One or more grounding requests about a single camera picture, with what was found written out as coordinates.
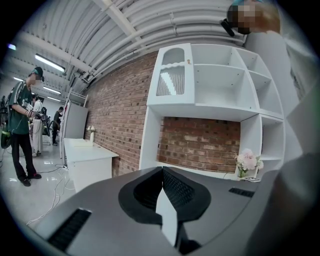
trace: dark hair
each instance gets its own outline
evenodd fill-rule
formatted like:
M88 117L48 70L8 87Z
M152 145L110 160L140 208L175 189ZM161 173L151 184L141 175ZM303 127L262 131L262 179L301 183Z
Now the dark hair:
M236 31L238 31L240 34L248 35L250 34L250 28L249 27L239 27L238 22L238 5L230 5L228 11L226 12L226 19L229 23L229 25L232 28L235 28Z

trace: white shelving unit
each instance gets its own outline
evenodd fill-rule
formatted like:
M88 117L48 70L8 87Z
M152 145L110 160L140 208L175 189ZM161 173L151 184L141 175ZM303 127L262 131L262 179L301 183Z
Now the white shelving unit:
M140 169L159 165L162 117L241 122L240 151L252 149L265 166L258 173L251 171L251 177L261 177L283 163L283 109L271 74L256 53L217 44L160 49L147 100Z

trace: white shelf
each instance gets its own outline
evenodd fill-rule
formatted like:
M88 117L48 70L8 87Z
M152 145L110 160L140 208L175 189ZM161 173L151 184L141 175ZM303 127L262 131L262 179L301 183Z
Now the white shelf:
M152 105L152 110L163 117L177 118L203 118L225 120L233 122L241 122L252 116L257 115L257 112L251 109L229 106L215 106L202 103L195 105Z
M276 113L276 116L282 116L280 98L278 97L277 88L273 80L257 72L249 71L249 74L254 84L260 109Z
M261 115L262 121L262 156L282 159L284 156L284 123L283 120Z
M235 49L219 44L192 44L194 64L216 64L236 68L245 68Z
M247 67L248 70L257 72L259 74L262 74L266 77L270 76L269 70L267 69L265 63L261 59L261 57L248 50L244 49L236 49L238 53L240 54L245 66Z
M257 109L244 69L218 65L194 66L195 102L214 106Z

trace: shelf compartment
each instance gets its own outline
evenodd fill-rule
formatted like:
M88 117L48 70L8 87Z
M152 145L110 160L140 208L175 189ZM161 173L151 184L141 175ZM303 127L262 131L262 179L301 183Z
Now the shelf compartment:
M248 50L243 50L243 49L236 49L238 53L240 54L245 66L247 67L248 70L257 72L259 74L262 74L266 77L270 77L270 73L261 59L261 57Z
M244 69L215 65L194 66L195 103L228 108L258 109Z
M284 156L285 130L283 120L261 114L262 149L261 155L271 159Z
M219 44L192 44L194 64L214 64L236 68L245 68L236 50L227 45Z
M282 115L277 88L273 80L265 75L249 71L258 97L260 109Z

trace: tiled floor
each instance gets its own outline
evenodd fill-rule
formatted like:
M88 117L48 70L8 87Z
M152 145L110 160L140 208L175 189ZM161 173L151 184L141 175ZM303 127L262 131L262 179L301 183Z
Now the tiled floor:
M56 204L60 197L60 204L75 194L75 190L68 190L74 188L72 181L67 183L66 187L68 189L64 189L64 184L69 179L68 171L55 167L55 165L60 167L62 163L59 145L48 145L45 143L47 141L49 141L49 138L43 136L43 152L40 156L33 159L33 165L38 173L48 173L41 173L41 179L32 179L30 181L30 187L25 187L17 179L14 163L10 154L11 147L4 152L2 148L0 149L0 158L3 154L3 165L2 168L0 168L1 193L6 200L11 214L15 215L24 223L45 214L52 207L54 198L54 204ZM23 157L22 150L20 151L20 163L25 168L26 161ZM61 196L55 196L54 189L56 186L56 194ZM29 227L33 229L39 222L41 222L41 219L31 223Z

